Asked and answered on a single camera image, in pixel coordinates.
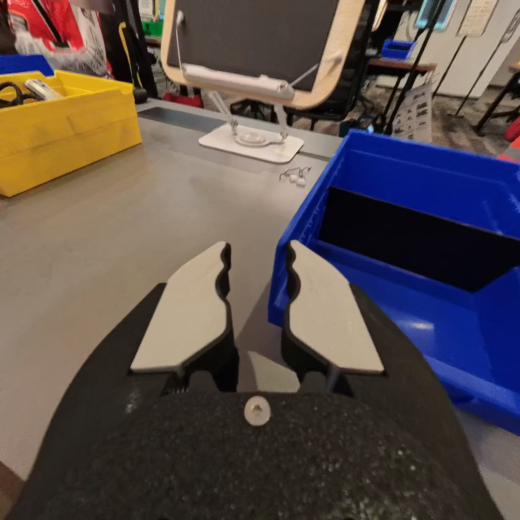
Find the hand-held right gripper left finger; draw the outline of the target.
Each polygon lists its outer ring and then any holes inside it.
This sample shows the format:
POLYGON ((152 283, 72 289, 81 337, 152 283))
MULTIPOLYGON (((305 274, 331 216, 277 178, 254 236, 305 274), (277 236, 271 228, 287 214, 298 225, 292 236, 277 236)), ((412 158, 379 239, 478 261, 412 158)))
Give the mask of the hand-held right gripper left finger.
POLYGON ((170 373, 187 386, 208 372, 221 392, 236 392, 229 271, 231 245, 218 242, 182 265, 166 282, 131 363, 134 374, 170 373))

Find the white folding stand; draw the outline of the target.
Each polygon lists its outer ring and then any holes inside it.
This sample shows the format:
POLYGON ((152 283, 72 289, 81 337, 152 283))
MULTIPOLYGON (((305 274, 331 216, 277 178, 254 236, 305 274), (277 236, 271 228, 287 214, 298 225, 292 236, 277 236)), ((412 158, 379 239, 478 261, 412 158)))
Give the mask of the white folding stand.
POLYGON ((283 109, 283 102, 292 101, 294 98, 292 84, 266 75, 245 76, 188 63, 183 63, 181 70, 187 80, 205 83, 213 88, 209 94, 219 111, 227 118, 226 124, 198 140, 201 146, 273 164, 289 163, 302 148, 303 140, 289 135, 287 116, 283 109), (261 132, 240 125, 219 95, 219 92, 232 90, 243 90, 255 99, 273 98, 276 101, 274 108, 280 132, 261 132))

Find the large blue plastic bin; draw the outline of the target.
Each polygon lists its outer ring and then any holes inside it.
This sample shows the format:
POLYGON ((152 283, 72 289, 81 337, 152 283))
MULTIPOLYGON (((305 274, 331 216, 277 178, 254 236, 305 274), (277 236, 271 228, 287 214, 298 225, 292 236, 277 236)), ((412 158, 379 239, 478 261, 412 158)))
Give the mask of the large blue plastic bin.
POLYGON ((301 242, 393 320, 456 406, 519 435, 519 267, 472 293, 323 242, 329 187, 519 239, 519 164, 350 131, 277 244, 268 303, 281 327, 285 251, 301 242))

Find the black braided cable green plugs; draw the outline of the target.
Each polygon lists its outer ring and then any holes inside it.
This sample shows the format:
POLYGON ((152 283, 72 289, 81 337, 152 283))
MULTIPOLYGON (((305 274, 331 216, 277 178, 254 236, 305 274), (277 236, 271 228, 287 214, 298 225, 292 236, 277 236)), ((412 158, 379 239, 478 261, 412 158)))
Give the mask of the black braided cable green plugs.
POLYGON ((43 99, 31 90, 11 82, 1 82, 1 110, 40 102, 43 99))

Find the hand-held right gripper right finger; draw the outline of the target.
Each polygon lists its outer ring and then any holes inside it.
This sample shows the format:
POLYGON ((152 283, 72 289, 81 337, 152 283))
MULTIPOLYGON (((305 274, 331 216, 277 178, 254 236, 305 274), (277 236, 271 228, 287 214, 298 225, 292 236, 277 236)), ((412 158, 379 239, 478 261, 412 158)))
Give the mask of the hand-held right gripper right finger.
POLYGON ((285 268, 289 300, 281 353, 299 382, 318 373, 333 391, 342 375, 383 376, 384 364, 347 278, 297 240, 287 244, 285 268))

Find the small blue bin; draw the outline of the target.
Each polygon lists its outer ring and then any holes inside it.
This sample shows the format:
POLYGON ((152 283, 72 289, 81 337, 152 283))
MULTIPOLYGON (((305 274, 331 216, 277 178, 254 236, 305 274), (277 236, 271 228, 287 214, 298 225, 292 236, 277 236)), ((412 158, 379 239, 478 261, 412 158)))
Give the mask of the small blue bin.
POLYGON ((411 58, 416 45, 416 41, 386 39, 381 50, 381 58, 385 60, 407 61, 411 58))

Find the black tripod stand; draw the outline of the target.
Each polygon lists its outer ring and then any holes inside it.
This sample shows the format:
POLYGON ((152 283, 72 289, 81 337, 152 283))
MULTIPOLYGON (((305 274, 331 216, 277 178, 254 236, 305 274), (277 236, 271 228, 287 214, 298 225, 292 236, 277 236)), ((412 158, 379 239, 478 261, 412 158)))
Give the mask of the black tripod stand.
POLYGON ((426 36, 424 38, 424 41, 415 57, 415 60, 412 63, 411 70, 408 73, 408 77, 406 80, 406 83, 404 87, 401 89, 399 96, 397 100, 395 101, 393 105, 393 110, 390 116, 383 116, 382 117, 382 123, 384 123, 384 126, 380 126, 378 129, 378 132, 384 135, 391 135, 393 133, 393 124, 394 120, 397 116, 398 110, 405 100, 407 92, 413 87, 413 84, 418 76, 418 67, 421 61, 421 58, 424 54, 424 51, 426 49, 426 46, 432 36, 432 33, 434 31, 436 23, 439 21, 440 15, 442 13, 442 10, 445 6, 447 1, 431 1, 431 9, 429 14, 426 18, 426 23, 424 28, 418 29, 414 41, 417 42, 419 37, 426 31, 426 36))

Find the wooden table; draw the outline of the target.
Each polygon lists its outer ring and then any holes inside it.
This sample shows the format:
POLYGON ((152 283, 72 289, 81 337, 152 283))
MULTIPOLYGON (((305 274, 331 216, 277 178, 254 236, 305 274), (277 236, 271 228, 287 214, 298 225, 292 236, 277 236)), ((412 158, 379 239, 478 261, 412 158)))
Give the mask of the wooden table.
MULTIPOLYGON (((414 69, 418 75, 426 75, 435 72, 437 64, 420 63, 414 69)), ((393 60, 386 58, 370 58, 368 61, 367 74, 404 76, 413 71, 413 62, 405 60, 393 60)))

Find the white plastic device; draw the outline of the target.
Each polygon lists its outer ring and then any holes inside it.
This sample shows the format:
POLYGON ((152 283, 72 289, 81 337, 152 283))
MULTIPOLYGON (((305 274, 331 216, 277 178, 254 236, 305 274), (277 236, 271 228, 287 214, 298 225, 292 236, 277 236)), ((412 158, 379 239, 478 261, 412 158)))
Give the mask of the white plastic device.
POLYGON ((24 85, 40 100, 56 100, 63 98, 61 94, 40 79, 26 80, 24 85))

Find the black bin divider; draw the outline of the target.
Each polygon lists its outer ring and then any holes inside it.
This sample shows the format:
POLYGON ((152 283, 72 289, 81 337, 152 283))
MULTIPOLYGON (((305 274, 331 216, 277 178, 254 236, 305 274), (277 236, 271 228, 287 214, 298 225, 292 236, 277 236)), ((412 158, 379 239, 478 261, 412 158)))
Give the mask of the black bin divider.
POLYGON ((475 293, 519 267, 519 240, 329 187, 319 240, 475 293))

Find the red and white banner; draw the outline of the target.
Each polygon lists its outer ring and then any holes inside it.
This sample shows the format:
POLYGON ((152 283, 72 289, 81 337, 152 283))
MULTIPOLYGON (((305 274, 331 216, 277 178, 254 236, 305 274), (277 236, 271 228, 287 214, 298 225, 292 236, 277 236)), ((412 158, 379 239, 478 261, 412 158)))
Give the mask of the red and white banner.
POLYGON ((41 55, 53 70, 109 77, 100 16, 74 1, 1 1, 1 54, 41 55))

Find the printed paper sheet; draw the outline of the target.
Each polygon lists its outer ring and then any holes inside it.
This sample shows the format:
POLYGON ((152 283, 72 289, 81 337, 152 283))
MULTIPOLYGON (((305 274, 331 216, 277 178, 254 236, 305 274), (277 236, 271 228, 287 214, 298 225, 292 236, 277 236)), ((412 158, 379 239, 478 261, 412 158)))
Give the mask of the printed paper sheet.
POLYGON ((392 136, 432 143, 432 85, 424 83, 410 89, 393 122, 392 136))

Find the wood-framed dark board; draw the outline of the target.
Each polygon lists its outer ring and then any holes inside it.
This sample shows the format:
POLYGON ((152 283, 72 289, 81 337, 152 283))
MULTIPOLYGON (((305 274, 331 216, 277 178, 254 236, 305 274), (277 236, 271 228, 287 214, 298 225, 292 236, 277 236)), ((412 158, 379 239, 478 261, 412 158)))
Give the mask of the wood-framed dark board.
POLYGON ((335 90, 365 1, 166 1, 174 83, 314 108, 335 90))

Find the yellow plastic bin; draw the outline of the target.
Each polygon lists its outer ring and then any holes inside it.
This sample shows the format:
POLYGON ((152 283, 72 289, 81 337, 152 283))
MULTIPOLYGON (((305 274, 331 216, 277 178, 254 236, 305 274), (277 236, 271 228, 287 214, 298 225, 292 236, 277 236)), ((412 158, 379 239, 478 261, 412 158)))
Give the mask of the yellow plastic bin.
POLYGON ((1 75, 23 93, 37 79, 61 94, 1 108, 1 195, 12 197, 141 143, 132 83, 56 70, 1 75))

